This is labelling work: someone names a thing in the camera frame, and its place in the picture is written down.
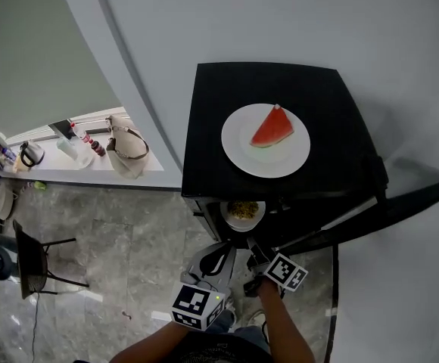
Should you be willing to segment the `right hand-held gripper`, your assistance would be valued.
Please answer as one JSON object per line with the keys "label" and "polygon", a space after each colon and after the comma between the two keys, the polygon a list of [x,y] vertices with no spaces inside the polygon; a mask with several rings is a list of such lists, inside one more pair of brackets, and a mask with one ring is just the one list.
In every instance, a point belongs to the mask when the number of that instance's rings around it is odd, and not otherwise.
{"label": "right hand-held gripper", "polygon": [[271,247],[257,244],[253,237],[247,238],[252,256],[248,259],[248,270],[254,274],[252,281],[244,284],[244,294],[255,297],[265,278],[273,281],[282,290],[295,292],[308,275],[308,271]]}

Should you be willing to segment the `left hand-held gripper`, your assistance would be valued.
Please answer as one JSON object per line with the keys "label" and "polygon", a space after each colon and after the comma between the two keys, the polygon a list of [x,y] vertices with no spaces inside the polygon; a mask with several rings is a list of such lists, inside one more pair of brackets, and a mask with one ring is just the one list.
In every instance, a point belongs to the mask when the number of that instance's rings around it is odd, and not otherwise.
{"label": "left hand-held gripper", "polygon": [[173,285],[170,300],[173,322],[202,331],[215,322],[232,295],[225,278],[232,277],[236,255],[237,248],[224,243],[205,247],[191,258],[187,272]]}

